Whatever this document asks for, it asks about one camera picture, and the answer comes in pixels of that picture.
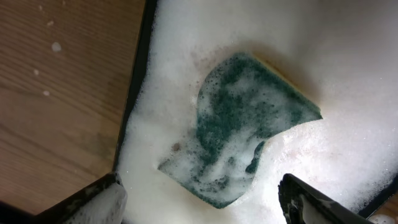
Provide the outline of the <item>green yellow sponge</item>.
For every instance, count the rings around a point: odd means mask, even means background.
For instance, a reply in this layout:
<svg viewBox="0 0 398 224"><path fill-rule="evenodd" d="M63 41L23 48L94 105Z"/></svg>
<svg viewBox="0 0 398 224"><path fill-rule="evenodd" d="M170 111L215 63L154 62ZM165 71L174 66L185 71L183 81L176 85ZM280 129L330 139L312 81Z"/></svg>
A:
<svg viewBox="0 0 398 224"><path fill-rule="evenodd" d="M238 52L205 78L196 125L159 170L225 208L250 188L268 139L321 117L319 107L271 66Z"/></svg>

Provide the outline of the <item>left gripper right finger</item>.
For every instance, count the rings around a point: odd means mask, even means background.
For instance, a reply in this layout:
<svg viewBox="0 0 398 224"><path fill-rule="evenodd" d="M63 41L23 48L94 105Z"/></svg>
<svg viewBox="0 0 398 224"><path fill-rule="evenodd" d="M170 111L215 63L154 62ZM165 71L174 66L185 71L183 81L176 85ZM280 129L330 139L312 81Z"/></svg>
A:
<svg viewBox="0 0 398 224"><path fill-rule="evenodd" d="M288 224L372 224L292 174L284 174L278 190Z"/></svg>

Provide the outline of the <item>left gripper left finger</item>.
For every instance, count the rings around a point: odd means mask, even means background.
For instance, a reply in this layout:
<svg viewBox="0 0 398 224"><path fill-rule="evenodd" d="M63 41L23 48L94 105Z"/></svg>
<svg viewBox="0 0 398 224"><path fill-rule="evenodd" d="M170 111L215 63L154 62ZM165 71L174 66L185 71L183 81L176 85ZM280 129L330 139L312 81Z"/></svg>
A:
<svg viewBox="0 0 398 224"><path fill-rule="evenodd" d="M32 219L38 224L122 224L127 191L111 172Z"/></svg>

